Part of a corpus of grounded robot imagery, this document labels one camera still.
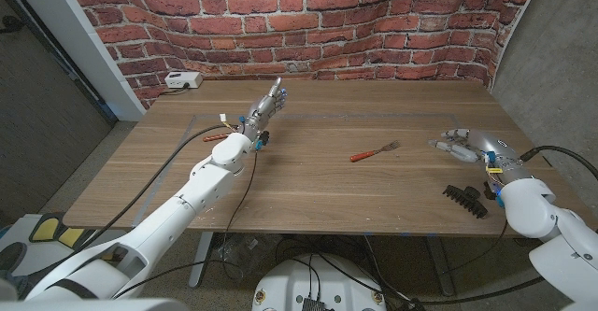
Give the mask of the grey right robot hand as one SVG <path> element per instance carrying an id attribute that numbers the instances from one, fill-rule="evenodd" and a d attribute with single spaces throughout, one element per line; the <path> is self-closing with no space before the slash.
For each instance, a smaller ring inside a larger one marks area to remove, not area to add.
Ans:
<path id="1" fill-rule="evenodd" d="M 489 180 L 498 186 L 532 174 L 522 165 L 517 152 L 504 140 L 476 129 L 451 129 L 441 134 L 442 140 L 431 139 L 428 144 L 445 151 L 465 163 L 481 163 Z"/>

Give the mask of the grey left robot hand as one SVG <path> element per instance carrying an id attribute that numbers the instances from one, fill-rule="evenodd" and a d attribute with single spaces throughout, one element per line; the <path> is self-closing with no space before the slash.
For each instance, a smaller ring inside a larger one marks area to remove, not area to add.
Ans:
<path id="1" fill-rule="evenodd" d="M 269 93 L 250 107 L 242 129 L 242 134 L 249 140 L 254 141 L 265 130 L 276 112 L 284 107 L 287 93 L 284 88 L 280 88 L 281 80 L 282 78 L 278 77 Z"/>

